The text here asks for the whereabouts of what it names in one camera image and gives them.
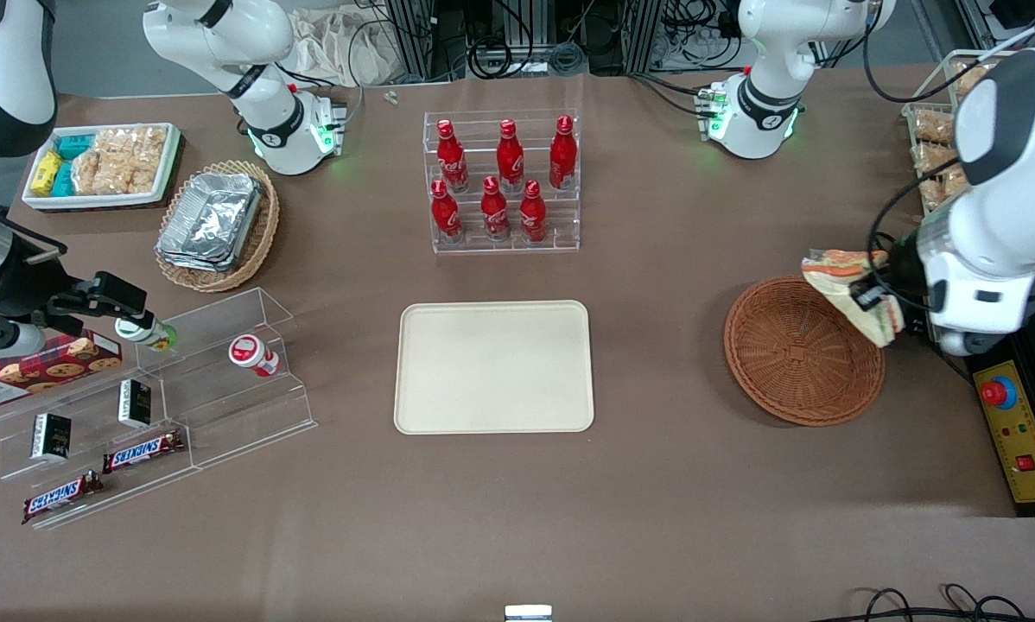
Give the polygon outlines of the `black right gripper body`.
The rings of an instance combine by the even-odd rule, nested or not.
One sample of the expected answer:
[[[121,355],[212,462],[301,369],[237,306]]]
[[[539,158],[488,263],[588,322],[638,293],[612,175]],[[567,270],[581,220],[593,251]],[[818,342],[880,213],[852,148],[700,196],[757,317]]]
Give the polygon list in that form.
[[[40,251],[11,236],[0,265],[0,340],[45,340],[51,334],[80,336],[81,314],[91,310],[88,282],[73,278],[59,259],[29,263]]]

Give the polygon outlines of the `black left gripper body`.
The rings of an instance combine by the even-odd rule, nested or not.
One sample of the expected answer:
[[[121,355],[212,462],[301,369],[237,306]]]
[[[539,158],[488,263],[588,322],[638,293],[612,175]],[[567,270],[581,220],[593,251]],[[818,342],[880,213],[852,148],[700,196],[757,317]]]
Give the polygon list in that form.
[[[928,284],[919,256],[919,229],[912,230],[900,238],[882,233],[882,239],[887,243],[887,263],[882,268],[882,286],[904,304],[924,306],[927,303]]]

